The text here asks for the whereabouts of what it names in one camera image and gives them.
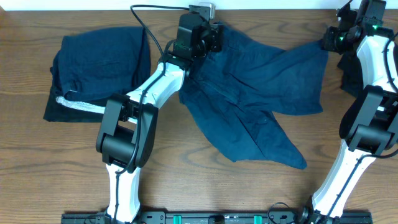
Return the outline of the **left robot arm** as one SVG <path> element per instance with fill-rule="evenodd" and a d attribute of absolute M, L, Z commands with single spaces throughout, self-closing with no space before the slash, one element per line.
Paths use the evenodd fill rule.
<path fill-rule="evenodd" d="M 156 71 L 137 89 L 107 101 L 96 150 L 110 180 L 105 223 L 132 223 L 140 210 L 139 176 L 152 152 L 159 110 L 181 89 L 196 59 L 221 50 L 219 25 L 212 13 L 180 16 L 177 38 L 160 51 Z"/>

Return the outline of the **blue denim shorts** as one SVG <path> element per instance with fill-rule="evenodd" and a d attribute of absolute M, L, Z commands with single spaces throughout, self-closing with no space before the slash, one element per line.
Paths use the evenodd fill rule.
<path fill-rule="evenodd" d="M 224 27 L 220 52 L 198 61 L 179 91 L 207 140 L 233 162 L 273 161 L 296 169 L 307 162 L 276 113 L 322 112 L 328 53 L 318 41 L 290 50 L 264 45 Z"/>

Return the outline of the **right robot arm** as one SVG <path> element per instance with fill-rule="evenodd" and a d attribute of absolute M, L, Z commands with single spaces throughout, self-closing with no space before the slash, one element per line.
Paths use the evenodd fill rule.
<path fill-rule="evenodd" d="M 346 3 L 337 9 L 337 27 L 327 28 L 322 48 L 359 59 L 363 90 L 343 116 L 341 145 L 322 186 L 310 197 L 295 223 L 372 223 L 370 212 L 346 212 L 345 203 L 366 169 L 396 152 L 397 37 L 383 26 L 385 1 L 364 0 L 357 11 Z"/>

